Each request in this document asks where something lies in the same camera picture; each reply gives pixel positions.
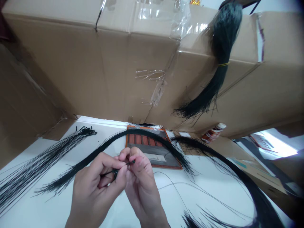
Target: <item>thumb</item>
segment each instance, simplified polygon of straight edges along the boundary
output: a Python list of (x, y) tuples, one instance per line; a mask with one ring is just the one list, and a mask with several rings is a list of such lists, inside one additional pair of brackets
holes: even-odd
[(138, 178), (141, 186), (147, 190), (149, 190), (155, 183), (154, 178), (152, 178), (145, 169), (148, 165), (151, 165), (148, 158), (138, 156), (135, 158), (135, 163), (131, 166), (131, 170)]
[(128, 166), (124, 165), (117, 174), (115, 181), (113, 181), (108, 187), (106, 195), (109, 199), (114, 200), (119, 196), (119, 194), (124, 190), (127, 184), (127, 169)]

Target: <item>bundle of black hair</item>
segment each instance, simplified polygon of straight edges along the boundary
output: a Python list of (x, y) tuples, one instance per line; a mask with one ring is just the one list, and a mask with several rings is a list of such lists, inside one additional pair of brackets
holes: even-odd
[(97, 133), (92, 130), (92, 127), (83, 127), (78, 131), (76, 130), (73, 134), (55, 143), (0, 181), (0, 214), (27, 189), (32, 187), (65, 154), (86, 137), (95, 134)]
[(183, 118), (195, 118), (208, 112), (212, 101), (216, 105), (216, 98), (221, 89), (229, 65), (232, 46), (242, 21), (242, 5), (236, 2), (224, 5), (213, 23), (212, 47), (218, 61), (218, 68), (203, 91), (194, 100), (181, 105), (174, 112)]
[[(254, 220), (252, 225), (249, 225), (248, 227), (261, 227), (261, 228), (284, 227), (279, 216), (277, 215), (276, 211), (274, 210), (273, 206), (266, 198), (264, 193), (259, 189), (259, 187), (255, 184), (255, 182), (245, 172), (239, 169), (234, 163), (232, 163), (227, 158), (225, 158), (224, 156), (222, 156), (212, 148), (208, 147), (207, 145), (196, 139), (191, 139), (188, 137), (175, 137), (172, 138), (171, 141), (184, 144), (188, 148), (197, 150), (198, 152), (203, 153), (205, 156), (211, 158), (214, 162), (217, 162), (218, 165), (223, 166), (218, 161), (216, 161), (213, 157), (218, 158), (220, 161), (222, 161), (228, 166), (226, 167), (226, 170), (229, 171), (231, 175), (233, 176), (236, 175), (244, 183), (244, 185), (247, 187), (253, 199), (257, 212), (256, 219)], [(224, 227), (232, 227), (232, 228), (236, 227), (219, 221), (209, 213), (204, 212), (203, 215), (206, 216), (210, 221), (215, 222)], [(197, 220), (193, 219), (189, 213), (185, 213), (183, 218), (188, 228), (205, 227), (202, 223), (199, 223)]]
[(57, 180), (54, 180), (52, 183), (47, 184), (39, 191), (38, 194), (45, 193), (45, 192), (55, 192), (56, 194), (60, 194), (66, 187), (73, 181), (75, 175), (78, 171), (86, 167), (97, 157), (97, 155), (103, 152), (108, 146), (110, 146), (116, 139), (128, 135), (128, 134), (135, 134), (135, 135), (143, 135), (149, 138), (154, 139), (155, 141), (162, 143), (163, 146), (169, 150), (169, 152), (180, 162), (184, 170), (190, 175), (193, 176), (194, 172), (190, 166), (190, 162), (186, 159), (183, 152), (179, 151), (171, 142), (165, 140), (161, 136), (154, 134), (150, 131), (143, 130), (143, 129), (128, 129), (122, 131), (110, 139), (104, 141), (96, 150), (94, 150), (90, 155), (88, 155), (85, 159), (83, 159), (78, 164), (70, 167), (64, 174), (60, 175)]

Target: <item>bottle cap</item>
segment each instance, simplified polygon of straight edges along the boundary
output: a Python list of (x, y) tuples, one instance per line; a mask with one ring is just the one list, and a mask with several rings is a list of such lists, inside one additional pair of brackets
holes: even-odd
[(221, 128), (221, 129), (224, 129), (224, 128), (227, 127), (227, 126), (226, 126), (226, 124), (219, 123), (219, 124), (217, 125), (217, 127)]

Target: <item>finger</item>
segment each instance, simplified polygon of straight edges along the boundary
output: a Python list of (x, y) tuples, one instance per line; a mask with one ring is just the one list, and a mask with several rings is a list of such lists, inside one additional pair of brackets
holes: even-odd
[(88, 168), (88, 174), (90, 179), (95, 179), (98, 175), (101, 174), (104, 167), (120, 169), (126, 163), (122, 161), (115, 160), (110, 155), (101, 152), (91, 163)]
[(127, 166), (123, 166), (115, 179), (108, 187), (105, 192), (106, 198), (111, 199), (113, 202), (119, 196), (119, 194), (124, 190), (127, 184)]
[(104, 176), (103, 178), (100, 179), (97, 187), (99, 189), (101, 189), (102, 187), (108, 186), (109, 183), (111, 183), (114, 179), (114, 174), (113, 173), (109, 173), (106, 176)]
[(144, 156), (143, 152), (138, 147), (132, 147), (131, 148), (131, 156), (138, 155), (138, 154)]
[(127, 156), (129, 156), (130, 154), (131, 154), (131, 148), (129, 147), (124, 148), (119, 154), (119, 160), (125, 161)]
[(149, 175), (146, 169), (152, 169), (151, 163), (147, 157), (142, 157), (140, 155), (135, 158), (135, 163), (131, 166), (131, 171), (138, 178), (140, 184), (145, 189), (150, 189), (154, 186), (155, 180), (154, 177)]

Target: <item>wrist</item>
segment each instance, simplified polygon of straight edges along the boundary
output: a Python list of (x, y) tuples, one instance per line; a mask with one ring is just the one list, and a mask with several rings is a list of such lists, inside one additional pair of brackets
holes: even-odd
[(169, 228), (169, 223), (162, 206), (156, 210), (152, 210), (145, 219), (139, 219), (141, 228)]

